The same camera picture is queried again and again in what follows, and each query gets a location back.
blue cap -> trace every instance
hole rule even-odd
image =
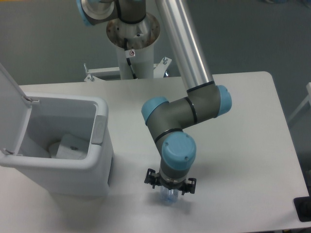
[[[83,22],[86,26],[92,26],[92,24],[88,21],[88,19],[86,18],[86,16],[84,15],[83,9],[82,9],[82,5],[81,5],[81,0],[77,0],[77,5],[78,5],[78,9],[79,9],[79,13],[83,19]]]
[[[187,170],[194,162],[195,141],[184,132],[174,132],[162,145],[162,159],[174,170]]]
[[[161,104],[169,102],[165,97],[155,97],[147,102],[144,103],[144,105],[141,108],[142,116],[145,119],[145,124],[147,124],[147,120],[151,113]]]
[[[232,99],[230,93],[225,86],[219,85],[217,87],[220,93],[220,107],[217,115],[219,117],[220,115],[229,112],[232,107]]]

black cable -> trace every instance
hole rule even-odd
[[[128,41],[128,40],[127,40],[126,38],[124,38],[124,51],[127,51],[127,41]],[[129,65],[129,67],[130,67],[130,69],[131,69],[131,72],[132,72],[132,75],[133,75],[133,79],[137,79],[130,58],[127,57],[127,58],[126,58],[126,61],[127,61],[127,64]]]

white object in bin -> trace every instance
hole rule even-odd
[[[113,149],[103,99],[24,93],[1,64],[0,97],[1,166],[16,168],[50,192],[85,196],[108,193]],[[50,157],[49,147],[66,139],[67,134],[86,141],[84,159]]]
[[[88,142],[69,133],[56,146],[56,159],[84,159],[87,156]]]

